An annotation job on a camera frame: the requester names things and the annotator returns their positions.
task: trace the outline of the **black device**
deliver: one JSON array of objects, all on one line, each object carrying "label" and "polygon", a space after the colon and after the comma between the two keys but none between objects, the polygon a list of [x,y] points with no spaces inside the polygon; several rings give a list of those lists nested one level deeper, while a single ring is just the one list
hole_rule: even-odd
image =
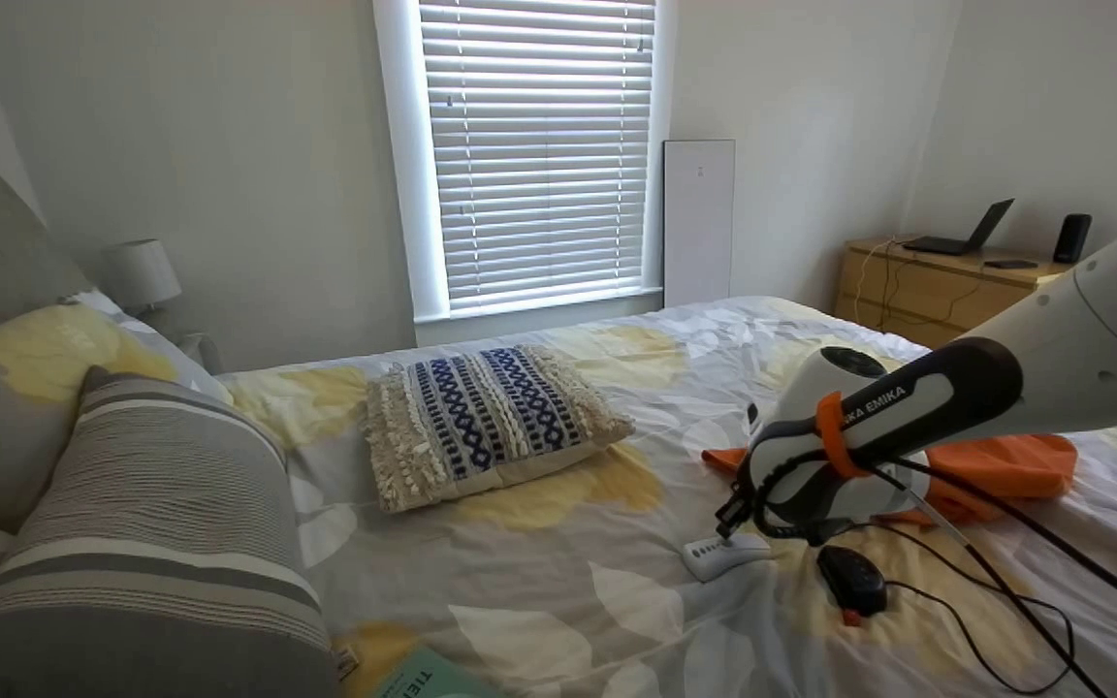
[{"label": "black device", "polygon": [[1065,215],[1056,243],[1056,262],[1078,262],[1087,253],[1094,218],[1091,215]]},{"label": "black device", "polygon": [[916,235],[904,240],[907,253],[931,253],[931,256],[978,256],[985,240],[993,235],[995,220],[1011,209],[1016,197],[993,203],[968,240],[949,240],[949,235]]},{"label": "black device", "polygon": [[863,556],[849,547],[822,547],[818,570],[840,613],[857,613],[857,618],[884,613],[884,579]]}]

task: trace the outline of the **window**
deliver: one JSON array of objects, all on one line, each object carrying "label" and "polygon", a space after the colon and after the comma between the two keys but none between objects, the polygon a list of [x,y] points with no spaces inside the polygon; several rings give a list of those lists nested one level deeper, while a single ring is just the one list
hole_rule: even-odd
[{"label": "window", "polygon": [[655,0],[380,0],[417,321],[655,287]]}]

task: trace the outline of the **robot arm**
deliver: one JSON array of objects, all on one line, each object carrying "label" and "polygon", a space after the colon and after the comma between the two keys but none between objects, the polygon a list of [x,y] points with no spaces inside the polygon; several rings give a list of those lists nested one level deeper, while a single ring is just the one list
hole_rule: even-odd
[{"label": "robot arm", "polygon": [[[923,473],[887,469],[887,456],[945,440],[1113,424],[1117,243],[896,371],[853,349],[818,352],[779,401],[777,424],[754,440],[716,530],[755,520],[769,536],[818,543],[928,491]],[[862,467],[884,469],[907,491],[857,476]]]}]

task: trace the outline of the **speaker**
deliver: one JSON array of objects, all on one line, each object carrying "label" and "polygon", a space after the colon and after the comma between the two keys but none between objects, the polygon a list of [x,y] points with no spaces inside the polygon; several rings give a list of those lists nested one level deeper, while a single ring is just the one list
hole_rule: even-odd
[{"label": "speaker", "polygon": [[1065,215],[1060,229],[1060,243],[1056,243],[1056,262],[1078,262],[1078,256],[1087,253],[1091,229],[1094,229],[1091,215]]}]

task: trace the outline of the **window frame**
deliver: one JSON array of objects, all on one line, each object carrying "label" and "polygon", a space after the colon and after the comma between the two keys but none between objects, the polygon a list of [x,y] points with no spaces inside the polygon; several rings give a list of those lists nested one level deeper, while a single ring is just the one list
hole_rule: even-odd
[{"label": "window frame", "polygon": [[417,0],[371,0],[371,17],[375,17],[375,41],[380,41],[380,75],[385,75],[385,106],[389,106],[389,131],[393,131],[394,197],[398,197],[416,327],[660,296],[660,266],[662,266],[660,262],[660,209],[662,209],[660,172],[662,166],[660,163],[662,163],[662,138],[670,137],[675,0],[655,0],[651,119],[648,119],[642,234],[638,234],[635,284],[613,287],[613,291],[523,300],[523,301],[474,306],[474,309],[454,309],[446,300],[441,203],[437,203],[437,166],[434,166],[434,138],[429,138],[429,96],[428,96],[428,75],[423,75]]}]

